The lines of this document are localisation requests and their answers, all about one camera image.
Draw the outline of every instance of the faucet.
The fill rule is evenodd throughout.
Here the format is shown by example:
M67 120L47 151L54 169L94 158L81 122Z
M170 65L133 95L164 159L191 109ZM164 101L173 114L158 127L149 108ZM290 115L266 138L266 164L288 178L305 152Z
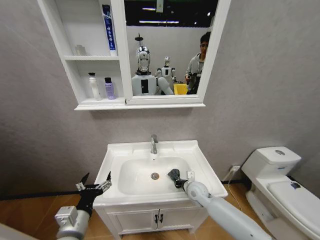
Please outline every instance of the faucet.
M156 146L156 143L158 143L157 141L157 135L155 134L152 134L151 135L151 153L152 154L157 154L157 146Z

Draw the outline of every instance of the yellow bucket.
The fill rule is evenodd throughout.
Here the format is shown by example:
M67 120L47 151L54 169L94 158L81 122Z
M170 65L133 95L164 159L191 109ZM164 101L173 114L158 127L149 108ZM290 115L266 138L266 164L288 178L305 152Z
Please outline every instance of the yellow bucket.
M186 95L187 94L187 84L177 83L173 84L174 95Z

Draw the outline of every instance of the purple bottle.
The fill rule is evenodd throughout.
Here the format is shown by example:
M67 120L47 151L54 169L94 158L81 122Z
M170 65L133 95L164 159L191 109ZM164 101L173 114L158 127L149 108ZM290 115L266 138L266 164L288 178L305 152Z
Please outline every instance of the purple bottle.
M114 85L111 82L111 77L105 77L104 81L105 81L106 95L107 95L108 99L109 100L116 99Z

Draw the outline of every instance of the man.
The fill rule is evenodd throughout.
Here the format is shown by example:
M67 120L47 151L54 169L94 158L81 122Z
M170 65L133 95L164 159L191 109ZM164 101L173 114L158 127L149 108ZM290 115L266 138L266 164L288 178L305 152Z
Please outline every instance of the man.
M188 85L188 92L186 94L197 94L202 69L206 59L209 39L210 32L208 31L200 38L200 52L191 59L188 68L185 71L184 78Z

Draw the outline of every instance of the white bottle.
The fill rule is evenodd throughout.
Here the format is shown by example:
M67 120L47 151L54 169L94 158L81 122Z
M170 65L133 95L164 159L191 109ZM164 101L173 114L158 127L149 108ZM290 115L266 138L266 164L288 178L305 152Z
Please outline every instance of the white bottle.
M92 88L92 93L93 93L93 96L94 96L94 99L96 101L100 101L102 100L102 97L100 95L100 92L99 92L99 88L98 88L98 82L97 82L97 79L96 79L96 74L94 72L89 72L89 81L90 81L90 86Z

